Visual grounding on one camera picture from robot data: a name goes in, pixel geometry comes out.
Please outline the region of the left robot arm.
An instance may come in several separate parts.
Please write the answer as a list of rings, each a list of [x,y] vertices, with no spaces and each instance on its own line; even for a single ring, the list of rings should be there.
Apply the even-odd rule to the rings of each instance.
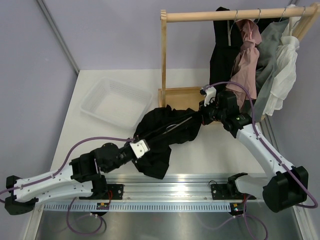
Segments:
[[[35,206],[53,201],[103,199],[108,194],[106,174],[140,159],[149,151],[145,140],[126,143],[121,148],[113,143],[105,143],[71,160],[61,170],[29,178],[9,176],[6,188],[10,195],[4,200],[4,208],[14,216],[31,212]]]

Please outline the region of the black pleated skirt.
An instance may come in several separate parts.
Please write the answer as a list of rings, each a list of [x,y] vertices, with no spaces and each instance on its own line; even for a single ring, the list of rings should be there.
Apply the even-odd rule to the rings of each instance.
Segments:
[[[189,117],[192,119],[163,134],[168,126],[178,124]],[[167,105],[149,111],[137,125],[133,135],[137,140],[146,140],[150,148],[142,158],[133,162],[136,169],[148,177],[163,179],[170,166],[170,146],[193,141],[201,125],[201,114],[191,108],[177,110]]]

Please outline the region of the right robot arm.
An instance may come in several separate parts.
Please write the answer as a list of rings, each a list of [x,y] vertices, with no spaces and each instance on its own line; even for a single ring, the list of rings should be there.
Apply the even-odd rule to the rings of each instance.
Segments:
[[[242,194],[264,200],[274,213],[298,205],[307,199],[309,174],[303,167],[295,167],[258,131],[247,113],[241,113],[233,92],[216,93],[214,87],[201,89],[204,100],[199,103],[203,125],[220,122],[223,128],[240,141],[258,161],[266,179],[257,179],[247,173],[228,178],[227,193],[232,198]]]

